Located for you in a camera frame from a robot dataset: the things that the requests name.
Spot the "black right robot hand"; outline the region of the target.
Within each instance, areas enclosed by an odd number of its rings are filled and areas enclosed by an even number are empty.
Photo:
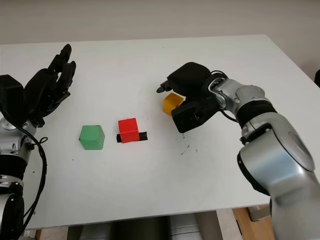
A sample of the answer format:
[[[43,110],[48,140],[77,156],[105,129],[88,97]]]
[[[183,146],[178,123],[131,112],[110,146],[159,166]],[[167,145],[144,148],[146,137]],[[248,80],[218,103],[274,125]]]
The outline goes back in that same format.
[[[212,76],[211,71],[195,62],[188,62],[172,72],[165,82],[161,83],[157,93],[173,91],[184,97],[183,104],[188,102],[201,102],[211,98],[205,88]]]

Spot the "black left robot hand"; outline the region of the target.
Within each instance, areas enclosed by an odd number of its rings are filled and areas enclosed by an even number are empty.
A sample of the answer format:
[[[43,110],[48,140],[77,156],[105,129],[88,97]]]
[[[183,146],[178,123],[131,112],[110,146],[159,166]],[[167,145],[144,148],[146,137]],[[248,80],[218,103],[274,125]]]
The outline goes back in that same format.
[[[69,87],[77,66],[74,61],[69,62],[71,52],[71,45],[66,44],[48,68],[39,70],[24,88],[27,119],[37,128],[43,127],[44,117],[70,96]]]

